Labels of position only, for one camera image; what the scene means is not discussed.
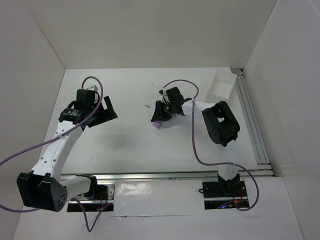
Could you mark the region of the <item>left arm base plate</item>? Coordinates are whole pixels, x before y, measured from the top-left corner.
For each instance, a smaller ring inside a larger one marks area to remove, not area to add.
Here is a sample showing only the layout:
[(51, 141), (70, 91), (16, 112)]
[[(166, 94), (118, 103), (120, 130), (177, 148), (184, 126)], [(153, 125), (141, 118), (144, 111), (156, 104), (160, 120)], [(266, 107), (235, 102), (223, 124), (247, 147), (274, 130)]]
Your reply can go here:
[(115, 183), (114, 182), (98, 182), (97, 190), (93, 196), (86, 196), (84, 193), (75, 195), (83, 205), (86, 212), (97, 213), (103, 208), (104, 212), (114, 211)]

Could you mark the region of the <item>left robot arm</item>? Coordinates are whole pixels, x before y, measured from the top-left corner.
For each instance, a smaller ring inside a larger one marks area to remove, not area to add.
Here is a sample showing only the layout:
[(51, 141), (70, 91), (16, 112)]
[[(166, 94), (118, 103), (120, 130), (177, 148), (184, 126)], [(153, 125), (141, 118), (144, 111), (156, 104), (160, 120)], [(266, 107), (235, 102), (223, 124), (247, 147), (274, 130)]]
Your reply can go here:
[(86, 128), (116, 119), (110, 98), (103, 98), (93, 85), (79, 89), (76, 99), (65, 108), (58, 118), (53, 141), (28, 173), (20, 173), (16, 183), (24, 206), (59, 212), (72, 198), (83, 195), (91, 200), (102, 190), (97, 178), (90, 174), (76, 174), (72, 179), (60, 181), (63, 167)]

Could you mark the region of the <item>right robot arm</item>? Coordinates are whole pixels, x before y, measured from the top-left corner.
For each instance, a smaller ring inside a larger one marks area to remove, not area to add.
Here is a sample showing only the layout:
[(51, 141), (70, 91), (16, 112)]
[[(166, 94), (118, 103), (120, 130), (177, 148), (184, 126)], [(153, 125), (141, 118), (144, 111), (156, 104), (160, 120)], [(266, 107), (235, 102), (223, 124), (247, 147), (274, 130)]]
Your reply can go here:
[(227, 194), (235, 190), (240, 183), (240, 175), (235, 166), (235, 145), (240, 132), (240, 125), (225, 101), (206, 103), (184, 98), (178, 87), (159, 91), (162, 99), (155, 102), (155, 109), (151, 123), (160, 128), (162, 123), (173, 117), (191, 116), (192, 148), (195, 144), (195, 118), (203, 120), (210, 140), (221, 152), (223, 164), (218, 164), (218, 187), (220, 192)]

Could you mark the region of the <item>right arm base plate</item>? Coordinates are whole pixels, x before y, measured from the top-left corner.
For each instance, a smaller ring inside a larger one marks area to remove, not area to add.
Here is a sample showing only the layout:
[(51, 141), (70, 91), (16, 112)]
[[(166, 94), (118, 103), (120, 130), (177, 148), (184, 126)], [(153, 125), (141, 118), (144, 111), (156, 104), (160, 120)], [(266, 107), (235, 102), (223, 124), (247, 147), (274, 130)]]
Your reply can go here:
[(249, 208), (247, 189), (244, 181), (240, 181), (237, 186), (224, 192), (219, 187), (218, 181), (203, 182), (202, 188), (198, 190), (204, 198), (205, 210)]

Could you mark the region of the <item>purple wood block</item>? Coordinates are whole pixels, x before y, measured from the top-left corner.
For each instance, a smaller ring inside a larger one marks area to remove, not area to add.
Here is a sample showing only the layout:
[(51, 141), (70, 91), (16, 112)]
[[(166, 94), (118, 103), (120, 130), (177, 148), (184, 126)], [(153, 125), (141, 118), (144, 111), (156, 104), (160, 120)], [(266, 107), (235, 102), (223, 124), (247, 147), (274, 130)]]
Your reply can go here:
[(160, 129), (163, 125), (163, 121), (158, 120), (158, 121), (153, 122), (152, 124), (156, 129)]

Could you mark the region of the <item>white perforated metal bin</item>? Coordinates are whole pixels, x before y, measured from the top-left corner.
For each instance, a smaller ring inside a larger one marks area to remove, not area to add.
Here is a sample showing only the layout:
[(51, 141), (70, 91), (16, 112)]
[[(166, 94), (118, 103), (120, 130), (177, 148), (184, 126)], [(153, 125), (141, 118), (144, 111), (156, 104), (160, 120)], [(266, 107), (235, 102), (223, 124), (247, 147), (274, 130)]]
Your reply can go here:
[(237, 75), (231, 72), (217, 70), (205, 96), (206, 103), (228, 102)]

